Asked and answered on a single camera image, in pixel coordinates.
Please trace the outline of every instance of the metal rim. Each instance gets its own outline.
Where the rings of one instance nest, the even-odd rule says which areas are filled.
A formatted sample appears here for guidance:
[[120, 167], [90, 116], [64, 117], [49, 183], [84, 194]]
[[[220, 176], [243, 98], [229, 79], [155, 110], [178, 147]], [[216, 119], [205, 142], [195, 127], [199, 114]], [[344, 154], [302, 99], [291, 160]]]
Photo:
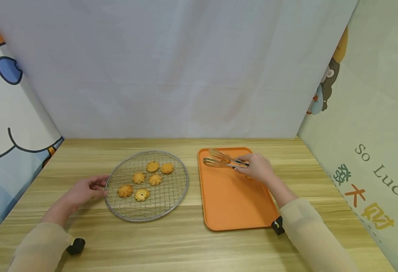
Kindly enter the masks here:
[[108, 209], [110, 209], [110, 211], [111, 211], [113, 214], [115, 214], [115, 215], [116, 215], [117, 217], [119, 217], [119, 218], [122, 218], [123, 220], [130, 221], [130, 222], [137, 222], [137, 223], [149, 222], [149, 221], [157, 220], [157, 219], [159, 219], [159, 218], [161, 218], [161, 217], [164, 217], [164, 216], [167, 215], [169, 212], [173, 211], [173, 209], [176, 208], [176, 207], [179, 205], [179, 203], [181, 203], [181, 201], [184, 199], [185, 195], [187, 194], [188, 186], [189, 186], [189, 184], [190, 184], [190, 177], [189, 177], [189, 175], [188, 175], [187, 167], [185, 166], [185, 164], [184, 164], [177, 156], [171, 154], [170, 152], [166, 152], [166, 151], [162, 151], [162, 150], [148, 150], [148, 151], [139, 152], [139, 153], [134, 154], [134, 155], [132, 155], [132, 156], [126, 158], [125, 160], [121, 161], [121, 163], [119, 163], [119, 164], [113, 169], [113, 171], [111, 172], [110, 176], [108, 177], [108, 179], [107, 179], [107, 184], [105, 184], [105, 191], [107, 191], [107, 187], [108, 187], [108, 184], [110, 183], [111, 176], [112, 176], [112, 175], [114, 174], [114, 172], [119, 168], [119, 166], [121, 166], [125, 161], [132, 159], [133, 157], [139, 156], [139, 155], [141, 155], [141, 154], [149, 153], [149, 152], [161, 152], [161, 153], [170, 155], [170, 156], [172, 156], [173, 158], [175, 158], [176, 160], [178, 160], [178, 162], [181, 164], [182, 168], [184, 169], [185, 175], [187, 176], [187, 180], [186, 180], [186, 183], [185, 183], [185, 190], [184, 190], [184, 192], [182, 193], [181, 198], [179, 198], [179, 201], [176, 202], [176, 203], [173, 205], [173, 207], [171, 207], [169, 210], [167, 210], [166, 212], [162, 213], [161, 215], [158, 215], [158, 216], [156, 216], [156, 217], [149, 218], [149, 219], [144, 219], [144, 220], [136, 220], [136, 219], [125, 218], [124, 216], [122, 216], [121, 214], [119, 214], [118, 212], [116, 212], [116, 211], [111, 207], [111, 205], [110, 205], [110, 203], [109, 203], [109, 201], [108, 201], [108, 199], [107, 199], [107, 196], [106, 196], [106, 197], [105, 197], [105, 203], [107, 204]]

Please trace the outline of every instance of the orange plastic tray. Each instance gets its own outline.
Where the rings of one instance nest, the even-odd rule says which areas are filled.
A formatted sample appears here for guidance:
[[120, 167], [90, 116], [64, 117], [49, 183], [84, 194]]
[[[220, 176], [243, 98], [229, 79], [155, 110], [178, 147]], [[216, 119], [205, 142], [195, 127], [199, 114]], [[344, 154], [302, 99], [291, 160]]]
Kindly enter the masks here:
[[[216, 148], [235, 158], [248, 148]], [[205, 224], [213, 231], [271, 227], [279, 213], [267, 188], [230, 168], [205, 166], [208, 149], [199, 151], [199, 174]]]

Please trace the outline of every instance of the wooden tabletop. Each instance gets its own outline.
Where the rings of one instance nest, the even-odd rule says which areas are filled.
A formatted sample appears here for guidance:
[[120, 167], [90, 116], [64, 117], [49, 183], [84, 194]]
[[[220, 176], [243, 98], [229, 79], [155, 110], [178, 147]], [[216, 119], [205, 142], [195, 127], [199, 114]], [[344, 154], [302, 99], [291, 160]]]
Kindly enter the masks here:
[[361, 271], [393, 271], [300, 139], [283, 140], [65, 140], [0, 226], [0, 271], [53, 202], [81, 178], [109, 174], [140, 151], [164, 150], [187, 166], [190, 187], [180, 205], [149, 223], [129, 223], [103, 200], [86, 204], [68, 232], [86, 241], [79, 257], [63, 255], [57, 271], [309, 271], [287, 236], [273, 229], [213, 232], [204, 225], [197, 153], [208, 147], [245, 146], [269, 158], [276, 173], [306, 198]]

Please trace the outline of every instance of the wire mesh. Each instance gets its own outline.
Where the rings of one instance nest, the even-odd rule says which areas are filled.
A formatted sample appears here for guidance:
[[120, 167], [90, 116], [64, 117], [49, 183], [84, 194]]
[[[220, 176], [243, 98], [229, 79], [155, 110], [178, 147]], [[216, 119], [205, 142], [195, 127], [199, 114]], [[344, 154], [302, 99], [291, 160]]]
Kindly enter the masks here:
[[[146, 171], [146, 165], [151, 161], [160, 164], [155, 173]], [[174, 166], [171, 174], [161, 173], [161, 166], [164, 163], [171, 163]], [[141, 184], [132, 182], [132, 176], [136, 172], [145, 174], [145, 182]], [[151, 186], [148, 182], [153, 174], [162, 176], [162, 182], [157, 186]], [[132, 185], [133, 194], [127, 198], [119, 197], [118, 188], [122, 185]], [[105, 202], [120, 218], [133, 222], [151, 221], [172, 211], [184, 198], [187, 188], [187, 168], [178, 157], [165, 151], [146, 151], [127, 158], [113, 170], [105, 186], [108, 192]], [[145, 201], [136, 201], [135, 192], [138, 189], [147, 189], [150, 196]]]

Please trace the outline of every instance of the sleeve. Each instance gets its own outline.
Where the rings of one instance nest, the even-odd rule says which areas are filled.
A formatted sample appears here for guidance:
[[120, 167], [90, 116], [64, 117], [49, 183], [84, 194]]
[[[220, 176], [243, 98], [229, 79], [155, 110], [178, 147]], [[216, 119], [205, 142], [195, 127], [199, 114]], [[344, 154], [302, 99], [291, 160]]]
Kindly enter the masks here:
[[17, 247], [8, 272], [54, 272], [73, 237], [55, 223], [40, 223]]
[[280, 214], [288, 238], [313, 271], [359, 271], [307, 200], [291, 201], [280, 209]]

